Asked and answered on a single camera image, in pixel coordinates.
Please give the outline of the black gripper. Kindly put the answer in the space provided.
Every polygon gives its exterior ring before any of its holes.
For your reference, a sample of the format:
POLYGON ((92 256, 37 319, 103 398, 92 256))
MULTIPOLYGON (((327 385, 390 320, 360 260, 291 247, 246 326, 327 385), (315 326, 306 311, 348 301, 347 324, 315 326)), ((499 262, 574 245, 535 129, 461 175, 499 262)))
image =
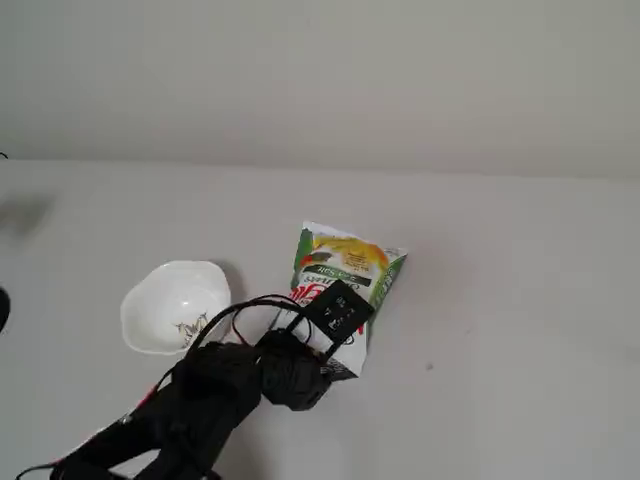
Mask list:
POLYGON ((331 386, 318 357, 306 346, 266 350, 260 365, 262 394, 292 411, 312 409, 331 386))

